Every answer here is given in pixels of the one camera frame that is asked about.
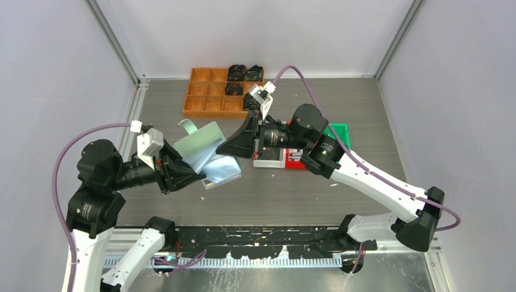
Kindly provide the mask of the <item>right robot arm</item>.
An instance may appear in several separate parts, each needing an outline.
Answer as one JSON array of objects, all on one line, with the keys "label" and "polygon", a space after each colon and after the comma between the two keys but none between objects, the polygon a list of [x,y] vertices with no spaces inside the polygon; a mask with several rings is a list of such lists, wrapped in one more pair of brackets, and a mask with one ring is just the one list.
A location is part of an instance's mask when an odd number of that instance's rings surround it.
[{"label": "right robot arm", "polygon": [[252,159],[264,148],[300,149],[306,170],[351,186],[389,209],[380,215],[346,215],[336,234],[340,250],[373,240],[397,240],[407,248],[427,252],[441,218],[438,206],[444,192],[437,187],[414,187],[366,163],[326,134],[328,125],[320,110],[308,103],[297,107],[289,123],[270,116],[263,119],[252,110],[217,153]]}]

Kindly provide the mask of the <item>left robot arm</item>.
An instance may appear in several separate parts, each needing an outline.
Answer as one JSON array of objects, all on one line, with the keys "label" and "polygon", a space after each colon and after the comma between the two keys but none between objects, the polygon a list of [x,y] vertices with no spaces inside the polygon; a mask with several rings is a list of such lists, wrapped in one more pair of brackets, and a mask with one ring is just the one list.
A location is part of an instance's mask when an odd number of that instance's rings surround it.
[{"label": "left robot arm", "polygon": [[206,177],[186,164],[168,143],[158,152],[153,170],[138,158],[124,162],[114,144],[99,139],[86,145],[77,163],[81,182],[68,202],[65,228],[71,245],[66,288],[71,291],[128,291],[141,270],[160,250],[178,246],[175,222],[151,217],[137,242],[113,268],[103,261],[125,199],[121,190],[156,183],[164,194],[181,190]]}]

